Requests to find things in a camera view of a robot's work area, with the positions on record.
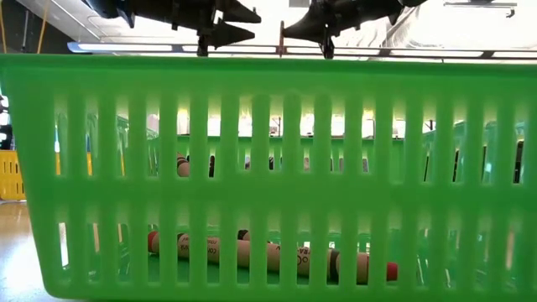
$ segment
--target red crayon tip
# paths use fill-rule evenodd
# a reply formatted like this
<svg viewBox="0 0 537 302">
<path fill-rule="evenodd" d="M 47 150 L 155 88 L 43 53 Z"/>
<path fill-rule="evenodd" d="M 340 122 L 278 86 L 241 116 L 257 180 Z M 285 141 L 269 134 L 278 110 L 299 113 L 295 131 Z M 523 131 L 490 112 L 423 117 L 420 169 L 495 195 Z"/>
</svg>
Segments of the red crayon tip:
<svg viewBox="0 0 537 302">
<path fill-rule="evenodd" d="M 386 280 L 387 281 L 395 281 L 397 280 L 397 263 L 388 263 L 388 267 L 386 268 Z"/>
<path fill-rule="evenodd" d="M 148 251 L 149 252 L 153 252 L 153 238 L 155 235 L 157 235 L 156 231 L 152 231 L 148 235 Z"/>
</svg>

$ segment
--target brown crayon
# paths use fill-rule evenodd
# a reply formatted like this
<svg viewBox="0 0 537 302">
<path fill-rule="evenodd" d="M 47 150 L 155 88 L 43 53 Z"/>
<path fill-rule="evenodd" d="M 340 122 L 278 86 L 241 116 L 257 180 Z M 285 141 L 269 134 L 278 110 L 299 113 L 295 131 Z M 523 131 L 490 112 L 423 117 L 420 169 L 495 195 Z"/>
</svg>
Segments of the brown crayon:
<svg viewBox="0 0 537 302">
<path fill-rule="evenodd" d="M 250 242 L 237 240 L 237 266 L 248 268 L 250 264 Z M 188 234 L 177 236 L 177 253 L 180 258 L 189 257 L 189 237 Z M 159 253 L 159 234 L 150 232 L 148 236 L 148 248 L 152 253 Z M 279 272 L 280 245 L 267 243 L 267 269 L 271 272 Z M 220 261 L 220 239 L 218 237 L 207 238 L 207 261 L 219 263 Z M 340 273 L 340 253 L 333 248 L 327 253 L 326 277 L 329 280 L 337 281 Z M 366 253 L 357 254 L 357 284 L 368 283 L 369 256 Z M 386 279 L 388 281 L 397 280 L 398 267 L 395 263 L 388 263 Z M 308 277 L 310 275 L 310 249 L 299 247 L 297 250 L 297 274 Z"/>
<path fill-rule="evenodd" d="M 179 177 L 188 177 L 190 175 L 190 164 L 185 156 L 177 153 L 177 175 Z"/>
</svg>

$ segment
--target shiny floor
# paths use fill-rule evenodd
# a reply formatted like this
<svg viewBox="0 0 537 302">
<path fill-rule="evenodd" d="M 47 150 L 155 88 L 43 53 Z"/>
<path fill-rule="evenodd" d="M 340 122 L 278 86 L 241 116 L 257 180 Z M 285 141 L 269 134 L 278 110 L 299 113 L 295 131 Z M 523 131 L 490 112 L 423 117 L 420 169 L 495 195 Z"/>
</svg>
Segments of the shiny floor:
<svg viewBox="0 0 537 302">
<path fill-rule="evenodd" d="M 0 301 L 68 301 L 43 288 L 25 202 L 0 204 Z"/>
</svg>

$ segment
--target green plastic basket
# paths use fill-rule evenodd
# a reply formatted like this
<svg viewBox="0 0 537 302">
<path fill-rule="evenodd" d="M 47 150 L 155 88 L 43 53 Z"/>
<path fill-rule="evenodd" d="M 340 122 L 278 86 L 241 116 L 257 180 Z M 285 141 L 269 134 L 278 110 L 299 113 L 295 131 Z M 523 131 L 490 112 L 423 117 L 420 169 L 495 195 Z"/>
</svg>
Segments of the green plastic basket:
<svg viewBox="0 0 537 302">
<path fill-rule="evenodd" d="M 44 285 L 54 296 L 537 299 L 537 66 L 46 55 L 3 55 L 0 66 Z M 253 117 L 253 136 L 245 145 L 237 137 L 242 106 L 251 107 Z M 190 110 L 187 143 L 176 135 L 180 107 Z M 362 141 L 364 109 L 375 115 L 371 141 Z M 151 141 L 145 121 L 156 112 L 159 139 Z M 221 136 L 212 142 L 207 119 L 215 112 L 221 113 Z M 300 138 L 302 112 L 315 114 L 315 135 L 308 143 Z M 345 138 L 336 147 L 333 112 L 345 114 Z M 99 156 L 92 176 L 86 167 L 88 113 L 98 114 Z M 125 175 L 117 169 L 118 113 L 127 114 L 129 122 Z M 273 113 L 283 114 L 281 139 L 269 138 Z M 53 148 L 58 114 L 67 116 L 68 129 L 61 175 L 55 175 Z M 395 117 L 406 120 L 403 141 L 392 139 Z M 429 119 L 436 120 L 436 131 L 423 135 L 423 121 Z M 460 120 L 462 130 L 455 125 Z M 490 180 L 483 181 L 490 122 L 495 123 L 493 146 L 487 146 L 494 150 L 487 159 L 492 168 Z M 524 173 L 514 184 L 519 122 Z M 210 179 L 212 146 L 219 159 Z M 305 148 L 310 171 L 303 169 Z M 181 150 L 190 153 L 189 178 L 176 173 Z M 267 159 L 277 150 L 283 161 L 270 171 Z M 456 150 L 464 164 L 453 181 Z M 344 158 L 343 171 L 331 171 L 335 152 Z M 240 165 L 246 153 L 248 171 Z M 150 154 L 158 155 L 157 169 L 147 165 Z M 66 229 L 66 266 L 60 223 Z M 163 238 L 158 260 L 147 253 L 152 225 Z M 244 271 L 237 271 L 235 245 L 237 230 L 244 227 L 252 235 L 246 283 Z M 176 232 L 190 234 L 188 265 L 178 263 Z M 218 268 L 207 266 L 207 235 L 222 240 Z M 276 283 L 266 272 L 265 243 L 273 237 L 282 245 Z M 305 241 L 312 253 L 304 284 L 297 281 L 295 249 Z M 326 281 L 326 247 L 332 241 L 341 251 L 338 284 Z M 370 252 L 368 285 L 356 285 L 358 243 Z M 385 281 L 388 260 L 399 264 L 394 284 Z M 456 273 L 447 278 L 450 269 Z"/>
</svg>

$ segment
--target yellow container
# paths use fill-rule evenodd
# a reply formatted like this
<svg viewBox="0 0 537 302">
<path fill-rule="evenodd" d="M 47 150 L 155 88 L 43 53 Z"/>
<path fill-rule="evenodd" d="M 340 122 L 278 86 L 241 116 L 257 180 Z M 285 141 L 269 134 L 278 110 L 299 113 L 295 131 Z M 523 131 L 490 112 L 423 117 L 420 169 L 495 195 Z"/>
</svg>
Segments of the yellow container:
<svg viewBox="0 0 537 302">
<path fill-rule="evenodd" d="M 87 154 L 87 170 L 91 175 L 90 154 Z M 60 174 L 59 154 L 56 154 L 56 174 Z M 17 151 L 0 151 L 0 200 L 26 200 Z"/>
</svg>

